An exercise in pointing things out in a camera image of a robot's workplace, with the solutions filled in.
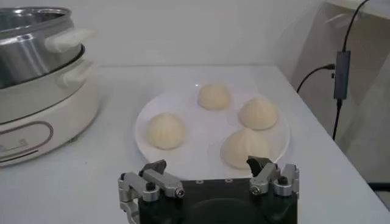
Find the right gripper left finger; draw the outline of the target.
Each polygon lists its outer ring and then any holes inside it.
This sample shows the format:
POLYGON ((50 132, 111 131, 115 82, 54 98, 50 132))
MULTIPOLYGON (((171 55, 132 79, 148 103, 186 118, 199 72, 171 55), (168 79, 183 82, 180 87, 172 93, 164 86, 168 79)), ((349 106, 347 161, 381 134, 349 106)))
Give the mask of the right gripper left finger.
POLYGON ((129 223, 140 223, 138 202, 156 202, 162 195, 182 199, 182 182, 165 173, 166 161, 148 163, 138 172, 122 173, 118 178, 119 207, 126 213, 129 223))

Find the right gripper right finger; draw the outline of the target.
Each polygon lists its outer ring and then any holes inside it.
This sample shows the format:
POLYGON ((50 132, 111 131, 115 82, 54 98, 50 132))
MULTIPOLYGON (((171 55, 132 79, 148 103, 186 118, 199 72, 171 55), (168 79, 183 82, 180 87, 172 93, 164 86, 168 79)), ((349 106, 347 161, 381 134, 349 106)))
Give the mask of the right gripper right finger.
POLYGON ((280 197, 296 195, 299 198, 300 171, 294 164, 286 164, 280 170, 269 158, 248 156, 246 161, 252 172, 249 180, 250 193, 254 196, 267 194, 270 190, 280 197))

